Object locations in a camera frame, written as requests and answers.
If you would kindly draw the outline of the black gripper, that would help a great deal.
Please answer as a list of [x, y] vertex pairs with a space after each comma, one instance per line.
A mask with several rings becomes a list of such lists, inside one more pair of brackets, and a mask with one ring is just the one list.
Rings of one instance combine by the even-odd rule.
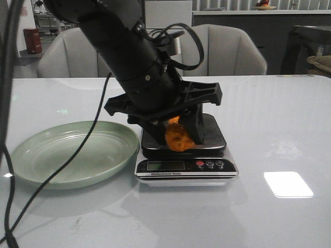
[[156, 110], [140, 110], [127, 94], [109, 98], [104, 109], [113, 116], [116, 112], [130, 117], [146, 120], [141, 127], [142, 146], [156, 149], [167, 144], [165, 138], [166, 127], [164, 120], [180, 116], [179, 123], [184, 126], [195, 144], [203, 144], [204, 124], [202, 117], [202, 103], [221, 104], [222, 91], [219, 83], [199, 83], [182, 81], [179, 96]]

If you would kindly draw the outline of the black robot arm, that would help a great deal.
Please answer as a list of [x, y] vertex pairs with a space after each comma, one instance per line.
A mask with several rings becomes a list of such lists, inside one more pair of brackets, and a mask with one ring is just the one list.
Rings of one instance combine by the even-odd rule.
[[184, 81], [178, 71], [193, 70], [173, 60], [165, 46], [173, 36], [162, 31], [150, 37], [138, 1], [46, 1], [60, 20], [79, 26], [115, 76], [124, 94], [110, 98], [105, 110], [128, 116], [155, 141], [165, 144], [165, 121], [179, 118], [193, 142], [203, 143], [202, 104], [219, 105], [219, 84]]

